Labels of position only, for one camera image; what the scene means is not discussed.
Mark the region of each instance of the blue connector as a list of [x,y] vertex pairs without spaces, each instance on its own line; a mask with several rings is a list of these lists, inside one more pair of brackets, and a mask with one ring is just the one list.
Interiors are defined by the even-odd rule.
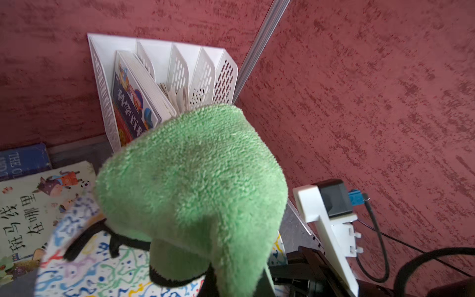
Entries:
[[360,190],[351,190],[351,192],[348,193],[348,196],[350,197],[353,206],[364,204],[363,194]]

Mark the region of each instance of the red textured wall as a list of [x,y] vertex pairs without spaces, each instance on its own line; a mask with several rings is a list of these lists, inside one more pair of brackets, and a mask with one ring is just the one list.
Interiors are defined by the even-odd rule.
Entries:
[[[293,0],[238,105],[290,188],[341,178],[369,193],[390,235],[424,250],[474,247],[474,77],[472,0]],[[381,277],[376,235],[355,226],[364,265]],[[385,242],[392,287],[418,253]],[[471,258],[447,261],[475,275]],[[431,263],[408,288],[424,296],[460,279]]]
[[240,66],[272,0],[2,0],[0,149],[104,133],[87,32],[223,47]]

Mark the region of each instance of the perforated plastic panel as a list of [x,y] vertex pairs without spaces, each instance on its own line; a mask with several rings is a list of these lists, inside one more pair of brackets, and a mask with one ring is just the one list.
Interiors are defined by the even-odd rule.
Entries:
[[139,60],[145,66],[145,69],[150,72],[152,78],[155,79],[155,69],[153,68],[153,63],[140,42],[137,42],[137,57],[139,57]]
[[176,46],[171,47],[170,66],[168,67],[167,89],[178,92],[188,86],[188,67]]
[[215,73],[213,62],[202,49],[199,53],[198,62],[190,86],[188,110],[212,103]]
[[112,106],[111,94],[105,80],[105,73],[99,60],[94,44],[89,40],[91,48],[92,64],[94,66],[95,82],[97,84],[97,92],[101,103],[102,119],[104,120],[105,133],[112,150],[118,152],[121,150],[119,132],[117,131],[117,123],[115,121],[114,107]]
[[217,69],[216,83],[214,85],[213,104],[232,104],[238,66],[225,51]]

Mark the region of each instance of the cartoon donkey illustration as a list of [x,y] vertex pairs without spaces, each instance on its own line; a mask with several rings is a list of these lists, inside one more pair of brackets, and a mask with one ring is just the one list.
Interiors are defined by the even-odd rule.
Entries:
[[63,187],[71,189],[70,186],[77,185],[82,179],[77,179],[79,171],[60,171],[60,175],[49,176],[46,179],[41,177],[37,189],[33,193],[44,192],[51,197],[58,197],[63,191]]

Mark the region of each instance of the white plastic file organizer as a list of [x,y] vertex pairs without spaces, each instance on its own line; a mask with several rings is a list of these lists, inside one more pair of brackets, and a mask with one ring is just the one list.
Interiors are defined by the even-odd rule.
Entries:
[[223,48],[171,41],[88,33],[105,132],[114,152],[121,150],[111,92],[115,52],[137,54],[157,84],[168,90],[188,88],[187,109],[232,103],[238,67]]

